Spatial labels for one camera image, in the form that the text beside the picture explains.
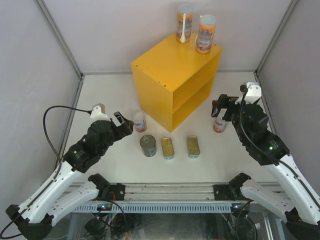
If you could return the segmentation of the tall can with white spoon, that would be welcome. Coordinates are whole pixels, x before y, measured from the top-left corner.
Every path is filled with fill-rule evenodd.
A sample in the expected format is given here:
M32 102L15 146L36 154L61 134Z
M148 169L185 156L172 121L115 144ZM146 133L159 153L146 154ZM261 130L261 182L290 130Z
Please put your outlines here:
M193 21L193 8L189 4L177 8L176 40L185 44L190 41Z

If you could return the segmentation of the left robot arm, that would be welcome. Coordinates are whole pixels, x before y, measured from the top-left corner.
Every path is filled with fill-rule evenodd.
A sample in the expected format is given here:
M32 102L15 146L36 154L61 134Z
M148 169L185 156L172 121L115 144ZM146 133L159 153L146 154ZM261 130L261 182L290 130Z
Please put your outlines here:
M91 110L90 117L94 121L87 133L69 148L51 176L27 200L6 209L20 235L27 240L43 240L75 208L90 200L111 199L110 183L99 173L89 176L87 182L73 192L65 196L62 194L75 179L98 163L113 143L133 133L133 121L124 118L118 111L114 116L119 126L106 114Z

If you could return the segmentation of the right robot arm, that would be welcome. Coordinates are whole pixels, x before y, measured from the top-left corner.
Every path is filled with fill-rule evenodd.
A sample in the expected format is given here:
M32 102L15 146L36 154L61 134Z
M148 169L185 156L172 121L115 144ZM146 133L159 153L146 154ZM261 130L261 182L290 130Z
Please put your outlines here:
M239 141L248 154L270 172L285 191L287 198L264 189L245 173L229 182L230 195L255 201L279 217L297 240L320 238L320 197L312 190L294 162L288 147L268 130L268 116L256 102L226 94L212 101L211 116L222 109L223 120L231 122Z

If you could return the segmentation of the small red-white can left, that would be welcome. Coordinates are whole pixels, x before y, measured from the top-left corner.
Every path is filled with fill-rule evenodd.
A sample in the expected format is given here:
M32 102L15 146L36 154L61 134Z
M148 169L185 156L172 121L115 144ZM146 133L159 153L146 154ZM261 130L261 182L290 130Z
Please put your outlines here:
M143 133L144 131L147 130L145 113L142 110L136 110L133 112L132 121L134 123L134 129L138 133Z

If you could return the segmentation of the small red-white can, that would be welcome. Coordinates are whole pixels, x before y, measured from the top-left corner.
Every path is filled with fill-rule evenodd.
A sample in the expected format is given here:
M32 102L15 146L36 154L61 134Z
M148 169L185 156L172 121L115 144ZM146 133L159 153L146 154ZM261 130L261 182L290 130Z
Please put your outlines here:
M138 133L143 133L144 131L147 130L145 113L142 110L136 110L133 112L132 121L134 123L134 129Z
M213 130L218 134L222 134L225 131L227 124L228 123L221 116L218 116L213 123Z

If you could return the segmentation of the small red-white can right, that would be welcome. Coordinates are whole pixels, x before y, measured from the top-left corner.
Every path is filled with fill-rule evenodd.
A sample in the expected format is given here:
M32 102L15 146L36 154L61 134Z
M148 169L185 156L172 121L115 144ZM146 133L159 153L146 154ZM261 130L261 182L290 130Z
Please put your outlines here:
M218 134L222 134L225 131L227 124L228 123L221 116L218 116L213 123L213 130Z

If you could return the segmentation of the round tomato tin can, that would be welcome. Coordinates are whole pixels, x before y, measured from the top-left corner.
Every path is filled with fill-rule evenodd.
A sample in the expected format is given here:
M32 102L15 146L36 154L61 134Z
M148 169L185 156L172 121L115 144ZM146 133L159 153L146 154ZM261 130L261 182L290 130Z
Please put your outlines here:
M153 157L157 153L156 139L152 135L143 135L139 140L139 144L146 157Z

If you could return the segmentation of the flat gold tin left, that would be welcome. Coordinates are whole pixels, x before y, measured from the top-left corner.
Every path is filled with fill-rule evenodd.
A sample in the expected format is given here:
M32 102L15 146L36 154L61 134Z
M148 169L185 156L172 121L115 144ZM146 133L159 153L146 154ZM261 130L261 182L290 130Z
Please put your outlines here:
M162 153L165 160L172 160L175 155L173 141L170 137L161 139Z

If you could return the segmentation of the flat gold tin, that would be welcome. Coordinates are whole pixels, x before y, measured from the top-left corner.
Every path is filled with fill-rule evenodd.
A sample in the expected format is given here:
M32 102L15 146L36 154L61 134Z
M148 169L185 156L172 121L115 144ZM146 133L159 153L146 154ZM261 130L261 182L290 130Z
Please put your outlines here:
M186 139L188 157L191 159L196 159L199 157L201 151L198 143L198 138L196 136L188 136Z
M175 155L173 141L170 137L161 139L162 153L165 160L172 160Z

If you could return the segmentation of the flat gold tin right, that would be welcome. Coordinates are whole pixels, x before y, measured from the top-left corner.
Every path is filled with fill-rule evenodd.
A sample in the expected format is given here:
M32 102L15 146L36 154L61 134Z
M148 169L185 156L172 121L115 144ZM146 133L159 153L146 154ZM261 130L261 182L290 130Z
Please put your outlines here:
M196 136L188 136L186 139L188 157L191 159L196 159L199 157L201 151L198 143L198 138Z

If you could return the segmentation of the yellow two-shelf cabinet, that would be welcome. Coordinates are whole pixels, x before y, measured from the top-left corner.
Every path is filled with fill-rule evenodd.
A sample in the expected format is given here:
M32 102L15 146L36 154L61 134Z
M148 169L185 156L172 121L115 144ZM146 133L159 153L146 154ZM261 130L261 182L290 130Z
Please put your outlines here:
M196 51L196 34L179 43L171 34L131 62L140 108L173 132L211 94L223 48Z

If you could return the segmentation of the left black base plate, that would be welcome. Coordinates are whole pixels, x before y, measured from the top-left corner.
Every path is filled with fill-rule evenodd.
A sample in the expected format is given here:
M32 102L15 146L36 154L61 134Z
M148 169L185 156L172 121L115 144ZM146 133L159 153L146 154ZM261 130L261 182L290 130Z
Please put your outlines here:
M111 184L102 191L99 198L103 201L123 201L125 193L126 186L124 184Z

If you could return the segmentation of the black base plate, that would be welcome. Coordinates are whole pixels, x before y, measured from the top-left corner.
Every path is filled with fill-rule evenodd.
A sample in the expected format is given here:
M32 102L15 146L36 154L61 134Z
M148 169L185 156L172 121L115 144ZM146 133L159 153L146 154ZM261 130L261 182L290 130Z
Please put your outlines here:
M102 191L99 198L103 201L123 201L125 193L126 186L124 184L111 184Z
M244 197L239 187L233 187L229 184L214 184L213 185L214 199L216 201L245 201L248 198Z

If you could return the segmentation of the aluminium front rail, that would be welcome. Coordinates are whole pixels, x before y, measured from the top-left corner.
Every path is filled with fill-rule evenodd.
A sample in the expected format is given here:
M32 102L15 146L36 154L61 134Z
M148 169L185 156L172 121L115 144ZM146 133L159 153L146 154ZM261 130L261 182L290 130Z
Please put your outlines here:
M215 201L213 185L204 183L124 183L124 203L208 203Z

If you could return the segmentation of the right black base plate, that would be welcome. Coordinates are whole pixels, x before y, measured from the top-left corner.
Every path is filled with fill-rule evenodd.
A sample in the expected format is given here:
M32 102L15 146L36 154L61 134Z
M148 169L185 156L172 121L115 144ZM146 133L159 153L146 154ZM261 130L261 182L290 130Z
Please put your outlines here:
M214 199L216 201L245 201L248 198L244 197L239 187L233 187L229 184L214 184L213 185Z

